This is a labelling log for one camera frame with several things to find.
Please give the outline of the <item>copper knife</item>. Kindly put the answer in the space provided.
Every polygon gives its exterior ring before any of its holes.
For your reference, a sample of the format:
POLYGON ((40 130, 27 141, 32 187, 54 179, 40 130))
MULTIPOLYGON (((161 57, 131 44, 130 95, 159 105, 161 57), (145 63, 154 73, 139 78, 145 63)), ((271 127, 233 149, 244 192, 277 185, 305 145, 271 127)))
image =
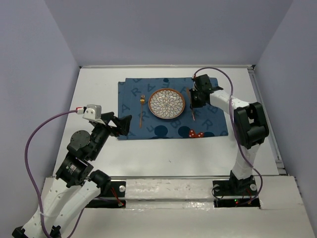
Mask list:
POLYGON ((189 97, 189 100, 190 100, 190 109, 191 109, 192 118, 193 118, 193 121, 195 121, 194 109, 193 109, 193 107, 192 107, 191 91, 190 91, 189 88, 187 88, 187 94, 188 94, 188 97, 189 97))

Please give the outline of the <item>blue cartoon placemat cloth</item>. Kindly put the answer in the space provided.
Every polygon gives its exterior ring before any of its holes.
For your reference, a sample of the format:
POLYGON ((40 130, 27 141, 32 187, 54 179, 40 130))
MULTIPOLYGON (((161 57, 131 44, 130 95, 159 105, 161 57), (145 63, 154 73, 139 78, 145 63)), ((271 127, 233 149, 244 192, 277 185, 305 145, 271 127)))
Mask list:
POLYGON ((227 136, 228 129, 223 110, 205 105, 194 110, 193 121, 189 108, 187 88, 193 87, 190 77, 185 78, 126 78, 118 83, 118 117, 132 115, 128 136, 119 136, 120 140, 138 139, 178 139, 189 138, 192 131, 197 137, 227 136), (180 92, 186 105, 183 113, 174 119, 160 119, 151 113, 149 106, 143 106, 142 128, 140 121, 140 97, 145 99, 157 90, 171 88, 180 92))

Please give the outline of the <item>copper fork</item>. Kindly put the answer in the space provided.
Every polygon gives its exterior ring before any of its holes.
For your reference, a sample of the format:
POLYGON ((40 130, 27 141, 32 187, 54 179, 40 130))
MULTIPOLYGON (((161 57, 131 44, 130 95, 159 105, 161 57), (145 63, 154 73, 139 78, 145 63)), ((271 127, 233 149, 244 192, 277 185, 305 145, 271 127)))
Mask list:
POLYGON ((140 97, 141 109, 140 109, 139 128, 142 128, 143 106, 144 106, 145 102, 146 102, 145 95, 141 95, 141 97, 140 97))

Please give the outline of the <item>floral ceramic plate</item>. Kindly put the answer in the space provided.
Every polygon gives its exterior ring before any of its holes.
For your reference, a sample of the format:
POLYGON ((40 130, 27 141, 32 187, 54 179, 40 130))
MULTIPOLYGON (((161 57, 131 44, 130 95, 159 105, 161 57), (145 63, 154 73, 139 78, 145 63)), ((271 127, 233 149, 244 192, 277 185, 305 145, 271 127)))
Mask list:
POLYGON ((148 101, 152 114, 160 119, 174 119, 180 116, 185 109, 184 96, 177 90, 162 88, 155 91, 148 101))

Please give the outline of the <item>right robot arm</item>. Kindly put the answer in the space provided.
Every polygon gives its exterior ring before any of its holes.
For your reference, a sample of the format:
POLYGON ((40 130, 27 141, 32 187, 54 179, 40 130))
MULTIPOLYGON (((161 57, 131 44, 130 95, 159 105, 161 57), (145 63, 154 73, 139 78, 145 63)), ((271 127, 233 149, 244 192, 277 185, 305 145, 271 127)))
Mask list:
POLYGON ((186 139, 227 136, 225 116, 232 121, 238 144, 235 165, 227 180, 216 181, 212 194, 254 195, 253 163, 269 134, 261 103, 232 97, 216 78, 127 78, 118 83, 118 114, 132 116, 126 140, 186 139))

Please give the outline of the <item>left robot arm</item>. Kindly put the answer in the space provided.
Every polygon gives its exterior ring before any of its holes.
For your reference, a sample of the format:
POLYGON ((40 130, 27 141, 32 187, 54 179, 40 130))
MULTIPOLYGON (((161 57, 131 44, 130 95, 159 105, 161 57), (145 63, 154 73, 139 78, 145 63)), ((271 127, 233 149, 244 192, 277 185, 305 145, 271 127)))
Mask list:
POLYGON ((12 232, 14 238, 59 238, 69 223, 79 219, 86 205, 109 192, 111 178, 94 170, 94 161, 110 136, 127 135, 132 117, 117 118, 113 112, 102 113, 97 105, 74 110, 83 116, 93 130, 79 130, 72 134, 67 154, 45 197, 33 185, 39 206, 23 226, 12 232))

